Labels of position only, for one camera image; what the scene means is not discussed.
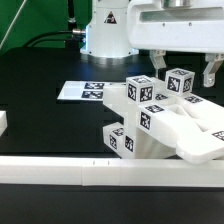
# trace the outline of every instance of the white cube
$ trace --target white cube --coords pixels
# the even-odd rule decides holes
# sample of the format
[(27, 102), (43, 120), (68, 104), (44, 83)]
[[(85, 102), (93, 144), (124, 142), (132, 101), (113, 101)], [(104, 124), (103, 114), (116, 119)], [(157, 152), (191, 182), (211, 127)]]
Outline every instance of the white cube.
[(166, 111), (164, 107), (158, 104), (149, 104), (145, 106), (139, 107), (139, 119), (138, 119), (138, 127), (151, 135), (152, 132), (152, 119), (159, 118), (160, 113)]
[(194, 72), (175, 68), (166, 72), (166, 90), (172, 94), (182, 96), (192, 91)]
[(116, 122), (105, 126), (103, 127), (103, 135), (104, 143), (120, 156), (124, 142), (123, 125)]
[(155, 81), (145, 75), (129, 77), (126, 79), (128, 99), (137, 104), (154, 101)]

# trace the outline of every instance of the white plastic part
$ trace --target white plastic part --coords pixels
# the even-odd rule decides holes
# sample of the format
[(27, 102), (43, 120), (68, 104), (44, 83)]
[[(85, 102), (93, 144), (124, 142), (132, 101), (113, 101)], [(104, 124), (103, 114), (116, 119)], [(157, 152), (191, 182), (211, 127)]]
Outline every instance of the white plastic part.
[(1, 156), (0, 183), (82, 185), (82, 160)]
[(7, 128), (6, 112), (0, 111), (0, 136)]
[[(183, 78), (179, 85), (183, 87), (185, 81)], [(124, 85), (104, 88), (104, 105), (124, 117), (124, 143), (126, 136), (128, 141), (132, 140), (134, 150), (129, 150), (132, 154), (124, 154), (122, 158), (154, 158), (150, 153), (155, 145), (147, 142), (147, 138), (160, 142), (155, 158), (161, 158), (164, 145), (176, 149), (177, 155), (195, 164), (223, 156), (224, 108), (189, 93), (190, 86), (183, 96), (167, 92), (168, 87), (156, 80), (155, 101), (142, 105), (128, 100)]]
[(85, 159), (82, 185), (120, 185), (120, 159)]
[(138, 53), (127, 37), (129, 0), (93, 0), (93, 17), (86, 27), (86, 45), (82, 54), (99, 58), (123, 58)]
[(223, 175), (221, 160), (194, 165), (164, 159), (0, 157), (4, 184), (224, 187)]
[(194, 0), (163, 9), (160, 0), (132, 0), (127, 31), (137, 49), (223, 53), (224, 1)]

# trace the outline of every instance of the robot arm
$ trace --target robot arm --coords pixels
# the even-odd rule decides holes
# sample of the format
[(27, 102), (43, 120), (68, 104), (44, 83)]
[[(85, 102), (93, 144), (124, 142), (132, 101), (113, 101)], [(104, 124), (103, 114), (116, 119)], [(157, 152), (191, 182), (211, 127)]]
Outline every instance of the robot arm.
[[(206, 53), (204, 86), (215, 83), (223, 62), (224, 1), (132, 0), (128, 6), (129, 42), (137, 49)], [(164, 67), (150, 55), (156, 69)]]

